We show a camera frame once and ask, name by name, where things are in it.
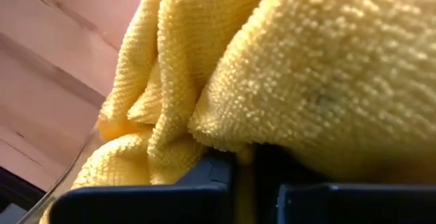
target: light wood panel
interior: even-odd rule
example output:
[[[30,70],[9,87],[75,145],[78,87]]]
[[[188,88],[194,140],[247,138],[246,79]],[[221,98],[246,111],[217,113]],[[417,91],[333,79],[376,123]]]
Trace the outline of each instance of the light wood panel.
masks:
[[[0,166],[48,190],[112,86],[139,0],[0,0]]]

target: yellow microfiber towel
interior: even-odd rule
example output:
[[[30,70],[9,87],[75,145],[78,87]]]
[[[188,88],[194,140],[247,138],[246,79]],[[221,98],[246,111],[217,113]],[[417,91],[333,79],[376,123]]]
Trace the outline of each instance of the yellow microfiber towel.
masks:
[[[171,184],[254,143],[398,181],[436,163],[435,111],[436,0],[141,0],[73,188]]]

